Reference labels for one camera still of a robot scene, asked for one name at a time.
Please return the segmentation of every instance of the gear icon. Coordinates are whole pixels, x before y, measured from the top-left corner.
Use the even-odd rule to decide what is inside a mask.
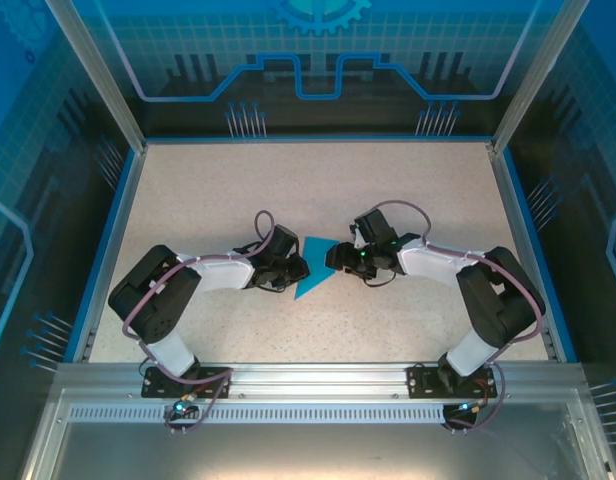
[[[26,48],[34,48],[48,29],[46,4],[43,0],[0,0],[4,22]]]
[[[350,20],[361,19],[361,10],[370,7],[370,0],[271,0],[277,20],[285,20],[289,28],[299,28],[302,35],[338,28],[348,28]]]

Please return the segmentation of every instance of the blue triangle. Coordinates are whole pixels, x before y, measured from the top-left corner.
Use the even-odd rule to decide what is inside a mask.
[[[338,243],[338,240],[328,238],[306,237],[302,256],[308,263],[310,275],[297,284],[295,300],[335,273],[335,270],[326,266],[326,253]]]

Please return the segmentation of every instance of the metal base plate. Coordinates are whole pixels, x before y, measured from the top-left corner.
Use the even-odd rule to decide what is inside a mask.
[[[426,367],[425,365],[415,365],[406,369],[406,380],[408,385],[408,396],[410,398],[448,398],[448,399],[480,399],[484,397],[484,391],[477,385],[475,380],[485,380],[488,384],[488,398],[497,397],[497,387],[495,377],[490,368],[480,368],[468,377],[455,393],[451,394],[439,380],[437,375],[438,367]]]
[[[226,370],[228,370],[226,367],[201,367],[198,369],[197,378],[201,380],[202,378],[212,377]],[[197,398],[213,398],[220,385],[221,379],[208,383],[203,389],[196,393]],[[144,375],[141,396],[142,398],[180,398],[197,387],[197,385],[183,385],[177,383],[161,373],[159,368],[150,367],[146,369],[146,374]],[[219,398],[228,398],[229,390],[230,380],[224,385],[223,391],[219,394]]]

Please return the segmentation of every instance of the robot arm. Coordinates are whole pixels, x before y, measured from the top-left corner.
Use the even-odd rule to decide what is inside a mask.
[[[308,265],[298,253],[297,236],[290,230],[276,225],[268,245],[256,255],[244,257],[260,244],[253,242],[226,255],[200,257],[169,278],[132,320],[132,330],[174,376],[195,376],[198,362],[175,328],[195,291],[258,287],[282,292],[309,275]],[[153,247],[114,288],[108,299],[110,307],[121,319],[128,318],[166,272],[192,258],[164,245]]]
[[[520,290],[479,259],[511,274],[537,302],[541,314],[545,313],[541,296],[506,248],[467,254],[436,246],[412,233],[399,237],[378,209],[356,218],[350,230],[354,243],[334,246],[326,256],[327,266],[364,281],[384,269],[459,286],[472,328],[439,360],[439,378],[451,392],[536,320]]]

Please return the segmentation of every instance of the white work surface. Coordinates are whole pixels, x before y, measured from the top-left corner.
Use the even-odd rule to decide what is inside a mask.
[[[353,219],[391,198],[428,212],[432,242],[514,251],[483,144],[152,145],[111,289],[154,245],[201,255],[255,241],[253,217],[262,208],[302,242],[306,236],[350,241]],[[382,210],[398,234],[422,233],[414,210]],[[427,279],[398,277],[371,289],[338,272],[300,299],[294,294],[294,286],[284,294],[195,294],[177,328],[202,362],[248,363],[436,361],[470,328],[458,287]],[[90,361],[143,357],[106,305]],[[547,356],[536,337],[502,358]]]

